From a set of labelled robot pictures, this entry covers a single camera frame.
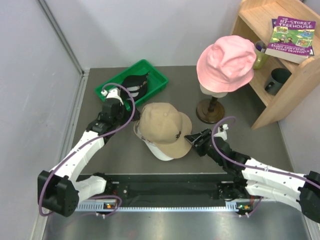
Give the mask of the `black cap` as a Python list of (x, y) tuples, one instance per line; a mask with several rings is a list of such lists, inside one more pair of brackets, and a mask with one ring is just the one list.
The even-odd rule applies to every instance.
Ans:
[(123, 80), (121, 85), (131, 93), (134, 101), (141, 99), (147, 94), (149, 74), (147, 72), (143, 75), (129, 75)]

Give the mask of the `white baseball cap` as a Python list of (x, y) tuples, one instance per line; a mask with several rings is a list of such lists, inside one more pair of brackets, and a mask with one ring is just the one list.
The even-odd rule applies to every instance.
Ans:
[(135, 125), (134, 126), (134, 133), (136, 134), (136, 136), (142, 140), (145, 145), (148, 147), (148, 149), (151, 151), (151, 153), (158, 159), (158, 160), (161, 160), (161, 161), (164, 161), (164, 162), (167, 162), (167, 161), (171, 161), (173, 160), (172, 157), (169, 157), (167, 156), (165, 153), (163, 153), (154, 143), (148, 141), (147, 139), (145, 139), (140, 130), (139, 130), (139, 126), (138, 125)]

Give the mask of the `pink bucket hat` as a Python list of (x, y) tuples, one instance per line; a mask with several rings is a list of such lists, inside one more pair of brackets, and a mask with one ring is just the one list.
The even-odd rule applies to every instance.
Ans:
[(254, 44), (239, 35), (220, 37), (200, 55), (196, 64), (199, 84), (214, 93), (231, 93), (254, 77)]

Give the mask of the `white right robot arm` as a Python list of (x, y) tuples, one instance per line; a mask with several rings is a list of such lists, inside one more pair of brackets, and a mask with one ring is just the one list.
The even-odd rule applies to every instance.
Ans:
[(291, 206), (310, 220), (320, 221), (320, 174), (294, 173), (266, 165), (233, 150), (226, 132), (212, 134), (205, 129), (186, 135), (185, 140), (200, 157), (208, 156), (236, 181), (233, 192), (239, 198), (263, 197)]

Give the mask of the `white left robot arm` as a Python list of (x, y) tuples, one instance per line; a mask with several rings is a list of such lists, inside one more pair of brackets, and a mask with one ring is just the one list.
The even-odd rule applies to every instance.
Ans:
[(106, 100), (101, 112), (90, 122), (79, 142), (68, 155), (50, 171), (43, 170), (37, 177), (38, 210), (47, 216), (44, 209), (69, 217), (77, 206), (95, 195), (109, 198), (114, 187), (100, 173), (78, 181), (80, 173), (91, 158), (102, 149), (110, 138), (130, 122), (138, 118), (134, 101), (130, 109), (117, 98)]

